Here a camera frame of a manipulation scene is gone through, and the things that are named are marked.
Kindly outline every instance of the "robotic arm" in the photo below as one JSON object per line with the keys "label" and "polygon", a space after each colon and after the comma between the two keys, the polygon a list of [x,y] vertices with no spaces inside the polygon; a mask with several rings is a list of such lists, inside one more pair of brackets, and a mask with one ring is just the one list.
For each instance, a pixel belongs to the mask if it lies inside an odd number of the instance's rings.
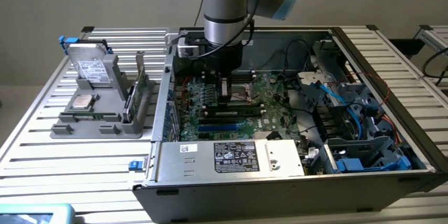
{"label": "robotic arm", "polygon": [[[180,57],[197,59],[209,56],[206,65],[218,74],[220,97],[226,96],[230,86],[230,72],[240,67],[242,59],[242,32],[254,15],[284,20],[296,0],[204,0],[204,35],[206,45],[194,45],[188,40],[180,46],[197,46],[197,50]],[[200,55],[198,47],[205,47]]]}

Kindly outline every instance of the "slotted aluminum surface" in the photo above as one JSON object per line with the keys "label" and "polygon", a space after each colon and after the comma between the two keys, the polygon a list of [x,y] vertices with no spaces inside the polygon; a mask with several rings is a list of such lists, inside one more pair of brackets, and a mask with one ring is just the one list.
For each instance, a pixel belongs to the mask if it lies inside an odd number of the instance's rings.
{"label": "slotted aluminum surface", "polygon": [[[448,155],[448,113],[441,102],[412,78],[400,57],[378,34],[364,27],[344,27],[344,31]],[[157,81],[166,53],[165,32],[166,29],[96,29],[89,38],[108,40],[120,56],[120,68],[128,74],[136,71],[136,51],[146,51],[145,67],[149,78]],[[0,150],[0,204],[66,202],[77,212],[77,223],[150,223],[128,190],[129,185],[142,179],[141,174],[128,173],[128,163],[148,154],[154,106],[148,110],[145,134],[140,140],[53,140],[49,128],[74,92],[74,78],[76,72],[65,59]],[[446,223],[446,205],[448,184],[426,194],[408,195],[381,212],[233,223],[401,224],[408,220],[413,223]]]}
{"label": "slotted aluminum surface", "polygon": [[438,37],[442,38],[448,43],[448,26],[430,26]]}

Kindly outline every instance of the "gray wall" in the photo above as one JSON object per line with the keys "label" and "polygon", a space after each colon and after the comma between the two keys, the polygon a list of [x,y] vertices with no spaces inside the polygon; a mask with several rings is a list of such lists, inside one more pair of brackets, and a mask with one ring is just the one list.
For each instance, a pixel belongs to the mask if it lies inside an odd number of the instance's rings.
{"label": "gray wall", "polygon": [[[0,84],[44,84],[62,55],[60,35],[82,26],[189,26],[200,0],[0,0]],[[418,24],[448,24],[446,0],[298,0],[284,22],[257,25],[376,24],[412,36]]]}

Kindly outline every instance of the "blue cable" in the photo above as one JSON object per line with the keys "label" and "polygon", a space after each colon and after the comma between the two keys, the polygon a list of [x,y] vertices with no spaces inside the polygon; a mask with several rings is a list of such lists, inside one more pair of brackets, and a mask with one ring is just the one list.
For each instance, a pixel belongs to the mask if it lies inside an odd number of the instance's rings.
{"label": "blue cable", "polygon": [[[342,104],[344,106],[346,106],[346,103],[345,103],[342,97],[340,97],[340,96],[336,95],[333,92],[330,92],[330,90],[326,89],[326,87],[325,87],[324,85],[320,85],[318,87],[320,87],[321,90],[324,90],[332,97],[334,97],[337,100],[340,100],[340,102],[341,102],[341,104]],[[354,119],[356,126],[357,126],[357,140],[360,140],[360,139],[361,139],[361,124],[358,123],[358,120],[357,120],[357,117],[356,117],[356,115],[354,115],[354,112],[353,112],[353,110],[352,110],[349,107],[346,107],[346,111],[348,111],[348,113],[350,114],[352,118]]]}

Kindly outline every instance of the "green circuit board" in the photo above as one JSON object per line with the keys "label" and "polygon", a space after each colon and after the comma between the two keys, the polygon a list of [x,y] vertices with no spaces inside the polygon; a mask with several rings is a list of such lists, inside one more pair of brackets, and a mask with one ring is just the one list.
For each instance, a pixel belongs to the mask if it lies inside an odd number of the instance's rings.
{"label": "green circuit board", "polygon": [[[284,108],[272,98],[273,94],[282,92],[281,82],[276,82],[274,74],[264,74],[258,76],[249,84],[249,92],[252,101],[245,101],[244,97],[238,97],[237,93],[232,98],[233,104],[262,104],[264,114],[260,117],[248,117],[236,119],[236,131],[198,131],[202,105],[216,105],[216,91],[213,84],[205,84],[200,78],[192,78],[185,83],[184,101],[188,101],[188,109],[185,103],[180,105],[181,132],[180,141],[206,141],[206,140],[245,140],[262,139],[272,132],[277,131],[282,139],[297,139],[297,125],[289,125],[293,113]],[[244,90],[242,84],[232,85],[232,91]]]}

